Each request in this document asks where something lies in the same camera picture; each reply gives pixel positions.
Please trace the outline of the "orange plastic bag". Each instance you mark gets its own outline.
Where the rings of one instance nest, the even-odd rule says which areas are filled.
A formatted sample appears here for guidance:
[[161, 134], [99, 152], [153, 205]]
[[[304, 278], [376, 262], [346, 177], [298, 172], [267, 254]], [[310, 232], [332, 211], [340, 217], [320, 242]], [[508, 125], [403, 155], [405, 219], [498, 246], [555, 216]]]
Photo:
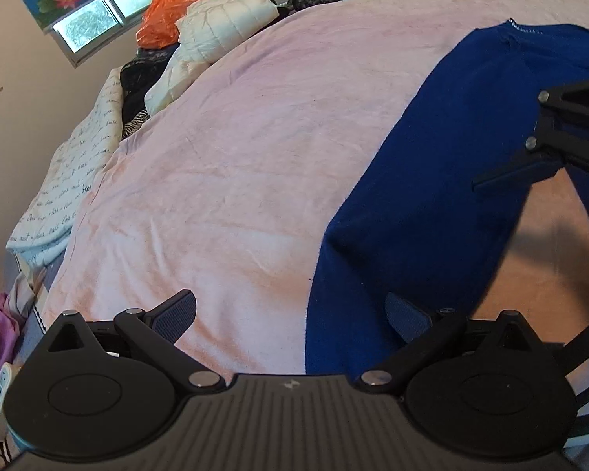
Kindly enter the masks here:
[[199, 0], [152, 0], [142, 15], [136, 33], [137, 46], [157, 50], [175, 44], [179, 32], [176, 21], [184, 17], [189, 6]]

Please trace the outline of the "blue knit sweater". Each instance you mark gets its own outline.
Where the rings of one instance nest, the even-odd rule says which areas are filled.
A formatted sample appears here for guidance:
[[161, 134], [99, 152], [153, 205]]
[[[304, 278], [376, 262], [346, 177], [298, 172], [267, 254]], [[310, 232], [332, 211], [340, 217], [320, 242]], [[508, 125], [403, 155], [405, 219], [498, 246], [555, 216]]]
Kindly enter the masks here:
[[305, 370], [357, 378], [396, 354], [389, 294], [463, 316], [496, 276], [529, 188], [476, 192], [533, 132], [540, 90], [589, 80], [589, 30], [477, 29], [434, 68], [324, 233]]

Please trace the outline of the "window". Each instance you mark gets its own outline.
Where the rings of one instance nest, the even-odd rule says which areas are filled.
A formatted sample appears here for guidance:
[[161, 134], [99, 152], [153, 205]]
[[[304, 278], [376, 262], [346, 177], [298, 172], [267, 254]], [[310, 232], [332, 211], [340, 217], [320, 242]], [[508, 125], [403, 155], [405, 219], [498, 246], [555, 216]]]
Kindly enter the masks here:
[[133, 28], [152, 0], [92, 0], [61, 18], [51, 35], [73, 67]]

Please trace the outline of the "white quilted jacket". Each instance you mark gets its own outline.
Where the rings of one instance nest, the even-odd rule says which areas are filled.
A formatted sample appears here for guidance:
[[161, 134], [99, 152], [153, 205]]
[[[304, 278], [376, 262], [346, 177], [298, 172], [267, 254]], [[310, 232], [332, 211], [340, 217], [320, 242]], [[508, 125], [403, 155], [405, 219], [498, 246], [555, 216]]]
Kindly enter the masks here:
[[271, 0], [199, 0], [175, 22], [178, 47], [163, 74], [145, 94], [145, 110], [155, 115], [247, 39], [278, 18]]

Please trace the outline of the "pink bed blanket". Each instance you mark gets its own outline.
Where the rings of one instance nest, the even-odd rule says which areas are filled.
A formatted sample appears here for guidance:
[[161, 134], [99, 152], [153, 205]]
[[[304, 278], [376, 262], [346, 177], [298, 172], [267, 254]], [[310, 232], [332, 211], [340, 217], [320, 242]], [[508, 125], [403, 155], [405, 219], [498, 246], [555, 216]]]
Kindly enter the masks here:
[[226, 376], [302, 373], [327, 224], [435, 65], [510, 19], [589, 28], [589, 0], [347, 0], [250, 38], [97, 175], [41, 321], [109, 320], [187, 288], [189, 355]]

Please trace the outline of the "white script print quilt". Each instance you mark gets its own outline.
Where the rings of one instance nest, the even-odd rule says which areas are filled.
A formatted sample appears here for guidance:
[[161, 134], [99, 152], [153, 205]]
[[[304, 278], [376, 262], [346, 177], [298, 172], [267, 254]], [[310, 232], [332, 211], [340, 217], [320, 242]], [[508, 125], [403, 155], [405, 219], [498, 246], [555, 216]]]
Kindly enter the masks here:
[[112, 69], [86, 118], [55, 151], [37, 195], [13, 229], [6, 249], [28, 266], [49, 265], [64, 252], [82, 199], [118, 148], [123, 89]]

